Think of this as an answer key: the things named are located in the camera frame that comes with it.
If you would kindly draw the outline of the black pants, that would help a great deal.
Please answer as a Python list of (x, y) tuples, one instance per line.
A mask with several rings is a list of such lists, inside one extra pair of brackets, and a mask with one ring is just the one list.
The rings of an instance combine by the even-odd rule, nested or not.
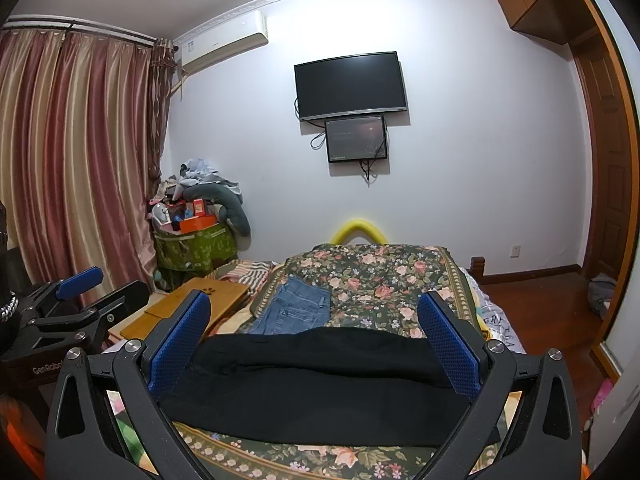
[(268, 443), (437, 448), (470, 401), (424, 338), (320, 327), (210, 337), (160, 406), (174, 422)]

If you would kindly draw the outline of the white printed bed sheet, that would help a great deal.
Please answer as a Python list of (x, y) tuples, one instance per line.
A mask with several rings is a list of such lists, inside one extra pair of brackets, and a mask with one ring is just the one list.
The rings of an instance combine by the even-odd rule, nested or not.
[(469, 285), (480, 328), (487, 332), (491, 339), (502, 341), (510, 351), (525, 354), (526, 351), (506, 316), (506, 312), (498, 304), (491, 301), (467, 270), (462, 269), (462, 274)]

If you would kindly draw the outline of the grey bag on floor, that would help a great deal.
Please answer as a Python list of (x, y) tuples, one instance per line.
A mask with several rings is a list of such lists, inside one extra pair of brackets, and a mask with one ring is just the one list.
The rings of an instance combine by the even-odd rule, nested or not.
[(599, 273), (588, 284), (588, 306), (604, 320), (615, 292), (616, 281), (605, 273)]

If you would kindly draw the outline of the green patterned storage box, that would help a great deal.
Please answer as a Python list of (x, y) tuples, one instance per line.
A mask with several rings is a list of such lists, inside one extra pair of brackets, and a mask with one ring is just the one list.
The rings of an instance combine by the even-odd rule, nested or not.
[(154, 232), (154, 243), (154, 281), (165, 292), (172, 292), (191, 278), (204, 278), (234, 260), (238, 252), (234, 234), (220, 223), (188, 234)]

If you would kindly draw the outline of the wooden lap desk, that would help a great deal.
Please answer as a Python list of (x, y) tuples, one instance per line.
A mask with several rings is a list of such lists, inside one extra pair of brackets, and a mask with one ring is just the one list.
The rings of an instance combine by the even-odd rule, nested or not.
[(111, 332), (120, 339), (143, 340), (161, 322), (171, 318), (177, 321), (188, 311), (198, 311), (201, 323), (206, 322), (206, 336), (214, 327), (235, 314), (249, 299), (247, 285), (212, 278), (192, 278), (174, 292), (143, 308), (140, 313), (128, 316), (114, 326)]

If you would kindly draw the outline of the orange red box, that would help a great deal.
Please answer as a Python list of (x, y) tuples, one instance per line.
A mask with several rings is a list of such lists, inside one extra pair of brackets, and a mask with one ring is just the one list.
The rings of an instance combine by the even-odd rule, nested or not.
[(179, 229), (181, 233), (189, 234), (208, 229), (216, 223), (216, 214), (209, 211), (205, 200), (197, 198), (186, 204), (186, 210), (179, 221)]

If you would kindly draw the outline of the floral green bed quilt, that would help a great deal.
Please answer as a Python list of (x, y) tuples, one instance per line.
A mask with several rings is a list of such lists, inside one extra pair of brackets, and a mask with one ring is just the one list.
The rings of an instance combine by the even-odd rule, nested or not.
[[(420, 338), (416, 303), (434, 290), (459, 318), (480, 328), (473, 297), (446, 248), (412, 245), (318, 246), (277, 264), (266, 284), (214, 329), (242, 333), (259, 318), (291, 276), (329, 289), (329, 326), (385, 330)], [(433, 456), (431, 448), (271, 444), (177, 427), (196, 458), (217, 479), (410, 479)]]

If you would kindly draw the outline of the grey clothes pile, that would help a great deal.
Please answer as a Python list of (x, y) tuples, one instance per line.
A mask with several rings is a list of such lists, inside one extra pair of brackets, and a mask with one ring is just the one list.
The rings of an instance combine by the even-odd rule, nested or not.
[(239, 183), (221, 177), (219, 171), (207, 160), (189, 158), (180, 165), (178, 182), (184, 188), (200, 184), (219, 184), (227, 188), (237, 188)]

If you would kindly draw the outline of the pink striped curtain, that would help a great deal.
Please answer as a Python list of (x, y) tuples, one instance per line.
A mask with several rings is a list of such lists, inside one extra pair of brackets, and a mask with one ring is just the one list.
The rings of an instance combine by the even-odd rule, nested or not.
[(29, 278), (97, 266), (106, 294), (151, 283), (174, 45), (41, 28), (1, 34), (1, 199)]

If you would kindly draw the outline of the striped pink blanket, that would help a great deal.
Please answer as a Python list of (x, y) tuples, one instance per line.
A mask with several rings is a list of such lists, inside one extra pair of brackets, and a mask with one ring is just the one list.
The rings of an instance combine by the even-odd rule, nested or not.
[(217, 281), (246, 285), (250, 296), (255, 296), (266, 284), (269, 275), (276, 266), (271, 261), (234, 259), (220, 266), (209, 274), (209, 277)]

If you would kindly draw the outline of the folded blue jeans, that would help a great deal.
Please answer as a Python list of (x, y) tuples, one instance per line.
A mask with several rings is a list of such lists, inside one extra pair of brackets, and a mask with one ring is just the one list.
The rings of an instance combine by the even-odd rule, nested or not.
[(250, 326), (251, 335), (291, 335), (326, 325), (330, 292), (291, 276), (277, 288), (270, 304)]

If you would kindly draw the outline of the brown wooden door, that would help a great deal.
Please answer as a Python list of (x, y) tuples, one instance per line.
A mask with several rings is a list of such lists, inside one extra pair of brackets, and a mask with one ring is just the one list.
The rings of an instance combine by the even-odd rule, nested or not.
[(618, 370), (631, 362), (639, 315), (626, 292), (639, 287), (639, 45), (614, 0), (582, 0), (590, 27), (570, 42), (587, 110), (591, 212), (584, 271), (616, 281), (593, 351)]

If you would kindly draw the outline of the white air conditioner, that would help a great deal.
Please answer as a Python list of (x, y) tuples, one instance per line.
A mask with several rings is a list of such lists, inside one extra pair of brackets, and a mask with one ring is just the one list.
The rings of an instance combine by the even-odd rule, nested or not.
[(180, 75), (191, 76), (222, 61), (268, 44), (265, 14), (253, 11), (188, 32), (177, 40)]

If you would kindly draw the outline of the wooden overhead cabinet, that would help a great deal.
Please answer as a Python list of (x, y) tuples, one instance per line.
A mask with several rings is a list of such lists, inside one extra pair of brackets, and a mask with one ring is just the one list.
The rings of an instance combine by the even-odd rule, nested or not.
[(586, 0), (498, 0), (510, 29), (569, 44), (596, 27)]

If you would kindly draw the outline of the small wall monitor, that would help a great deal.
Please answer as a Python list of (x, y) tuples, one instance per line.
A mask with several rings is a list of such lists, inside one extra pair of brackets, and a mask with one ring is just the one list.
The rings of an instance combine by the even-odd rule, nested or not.
[(384, 117), (373, 115), (328, 120), (326, 152), (330, 164), (386, 159)]

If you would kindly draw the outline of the black wall television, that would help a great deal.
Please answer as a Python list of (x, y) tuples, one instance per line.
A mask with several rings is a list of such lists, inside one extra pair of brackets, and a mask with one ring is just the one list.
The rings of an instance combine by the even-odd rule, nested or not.
[(301, 120), (408, 110), (395, 51), (297, 64), (294, 76)]

